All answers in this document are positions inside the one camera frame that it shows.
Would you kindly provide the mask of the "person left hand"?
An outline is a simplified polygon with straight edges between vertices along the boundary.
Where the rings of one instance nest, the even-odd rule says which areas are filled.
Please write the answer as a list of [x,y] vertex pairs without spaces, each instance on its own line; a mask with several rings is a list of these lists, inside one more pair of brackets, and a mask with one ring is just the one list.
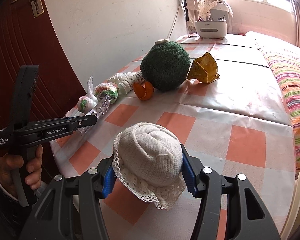
[[[41,186],[42,174],[42,154],[43,147],[38,145],[36,148],[36,156],[26,164],[29,175],[25,178],[25,183],[32,190],[37,190]],[[14,198],[18,198],[17,190],[13,183],[11,171],[21,168],[24,161],[21,156],[5,154],[0,158],[0,185]]]

